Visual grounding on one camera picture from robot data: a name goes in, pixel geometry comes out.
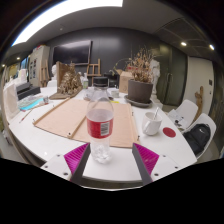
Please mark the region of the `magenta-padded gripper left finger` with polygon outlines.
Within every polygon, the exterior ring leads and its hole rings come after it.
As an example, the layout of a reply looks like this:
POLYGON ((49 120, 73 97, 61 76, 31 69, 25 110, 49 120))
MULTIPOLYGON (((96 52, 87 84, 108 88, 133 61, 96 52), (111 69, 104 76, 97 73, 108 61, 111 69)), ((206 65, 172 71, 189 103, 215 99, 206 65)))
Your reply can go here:
POLYGON ((65 155, 56 154, 42 169, 65 180, 80 184, 90 155, 90 144, 85 143, 65 155))

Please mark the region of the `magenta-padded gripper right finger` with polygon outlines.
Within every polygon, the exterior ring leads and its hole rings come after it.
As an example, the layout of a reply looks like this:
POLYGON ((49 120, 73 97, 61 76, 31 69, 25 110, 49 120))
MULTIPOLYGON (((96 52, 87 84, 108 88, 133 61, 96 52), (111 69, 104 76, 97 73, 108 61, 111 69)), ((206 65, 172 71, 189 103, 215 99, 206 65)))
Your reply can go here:
POLYGON ((132 146, 132 154, 144 185, 152 183, 180 169, 180 166, 168 155, 159 155, 137 143, 134 143, 132 146))

